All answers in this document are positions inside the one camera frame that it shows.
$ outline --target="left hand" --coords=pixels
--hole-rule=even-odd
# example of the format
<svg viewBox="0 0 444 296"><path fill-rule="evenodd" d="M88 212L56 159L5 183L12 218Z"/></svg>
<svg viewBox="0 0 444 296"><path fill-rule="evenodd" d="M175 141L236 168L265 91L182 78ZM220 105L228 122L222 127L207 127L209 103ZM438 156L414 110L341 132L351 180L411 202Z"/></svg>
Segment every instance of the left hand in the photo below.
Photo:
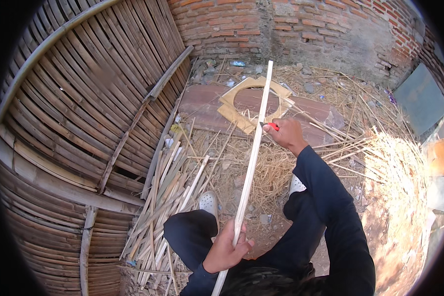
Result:
<svg viewBox="0 0 444 296"><path fill-rule="evenodd" d="M246 240L247 228L245 223L242 225L239 240L235 248L232 241L235 236L234 220L230 219L225 224L225 228L215 239L207 257L202 262L202 266L209 273L216 273L229 269L237 265L255 245L254 240Z"/></svg>

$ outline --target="sleeve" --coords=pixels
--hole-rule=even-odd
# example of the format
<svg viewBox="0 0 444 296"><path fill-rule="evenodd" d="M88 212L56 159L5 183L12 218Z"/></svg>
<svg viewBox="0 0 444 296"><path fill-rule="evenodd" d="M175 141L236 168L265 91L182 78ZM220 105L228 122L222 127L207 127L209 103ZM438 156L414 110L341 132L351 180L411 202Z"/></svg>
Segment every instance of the sleeve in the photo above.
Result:
<svg viewBox="0 0 444 296"><path fill-rule="evenodd" d="M327 227L331 267L323 295L373 295L375 267L353 198L311 146L301 151L293 173L313 196Z"/></svg>
<svg viewBox="0 0 444 296"><path fill-rule="evenodd" d="M194 271L192 275L189 276L189 282L187 286L181 291L181 296L210 296L212 294L212 290L215 286L215 281L217 281L217 277L219 273L209 273L207 272L202 263L199 264L199 267Z"/></svg>

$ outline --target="white shoe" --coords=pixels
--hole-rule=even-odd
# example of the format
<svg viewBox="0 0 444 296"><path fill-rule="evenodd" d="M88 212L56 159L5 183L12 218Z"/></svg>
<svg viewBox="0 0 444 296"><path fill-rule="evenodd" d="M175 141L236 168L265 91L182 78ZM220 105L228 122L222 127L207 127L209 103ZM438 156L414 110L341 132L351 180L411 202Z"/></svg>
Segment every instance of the white shoe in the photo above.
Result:
<svg viewBox="0 0 444 296"><path fill-rule="evenodd" d="M296 175L293 174L291 178L291 185L289 187L289 195L293 192L302 192L306 190L306 186L298 179Z"/></svg>
<svg viewBox="0 0 444 296"><path fill-rule="evenodd" d="M215 193L211 191L206 191L202 193L199 198L199 209L205 210L217 217L217 199L215 198Z"/></svg>

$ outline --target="black pants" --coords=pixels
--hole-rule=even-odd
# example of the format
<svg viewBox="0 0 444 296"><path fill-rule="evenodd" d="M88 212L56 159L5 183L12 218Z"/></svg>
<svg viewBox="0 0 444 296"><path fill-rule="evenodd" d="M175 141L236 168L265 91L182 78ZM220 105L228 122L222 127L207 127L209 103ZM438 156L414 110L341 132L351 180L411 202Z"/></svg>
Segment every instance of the black pants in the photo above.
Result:
<svg viewBox="0 0 444 296"><path fill-rule="evenodd" d="M298 277L312 272L310 260L325 229L312 195L307 190L292 193L283 212L293 225L270 251L256 260L242 260L237 269L254 265L273 267ZM215 217L204 210L176 214L164 224L164 237L192 271L204 261L212 247L211 237L215 235Z"/></svg>

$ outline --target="hand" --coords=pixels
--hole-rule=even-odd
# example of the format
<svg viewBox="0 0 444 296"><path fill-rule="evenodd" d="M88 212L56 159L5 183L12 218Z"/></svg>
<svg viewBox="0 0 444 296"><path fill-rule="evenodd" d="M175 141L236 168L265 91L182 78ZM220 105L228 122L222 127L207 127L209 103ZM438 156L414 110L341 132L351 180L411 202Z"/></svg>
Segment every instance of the hand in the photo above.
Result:
<svg viewBox="0 0 444 296"><path fill-rule="evenodd" d="M216 273L229 269L237 265L242 257L245 256L255 245L253 240L245 241L247 228L245 223L242 225L239 240L235 248L232 241L235 236L234 221L230 219L225 224L225 228L215 239L207 257L202 262L202 266L209 273Z"/></svg>
<svg viewBox="0 0 444 296"><path fill-rule="evenodd" d="M302 138L301 123L296 119L290 117L287 119L273 119L280 130L276 131L269 125L264 125L263 130L270 134L275 142L281 147L289 149L296 157L306 148L308 143Z"/></svg>

